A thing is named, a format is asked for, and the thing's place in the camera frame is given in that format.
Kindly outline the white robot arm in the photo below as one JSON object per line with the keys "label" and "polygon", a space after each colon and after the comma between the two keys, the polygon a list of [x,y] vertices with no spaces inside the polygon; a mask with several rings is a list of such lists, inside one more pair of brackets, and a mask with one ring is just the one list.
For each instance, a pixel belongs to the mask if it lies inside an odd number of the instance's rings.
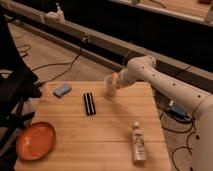
{"label": "white robot arm", "polygon": [[129,59],[115,77],[116,88],[146,81],[191,114],[198,122],[199,136],[192,153],[193,171],[213,171],[213,94],[168,76],[155,66],[152,56]]}

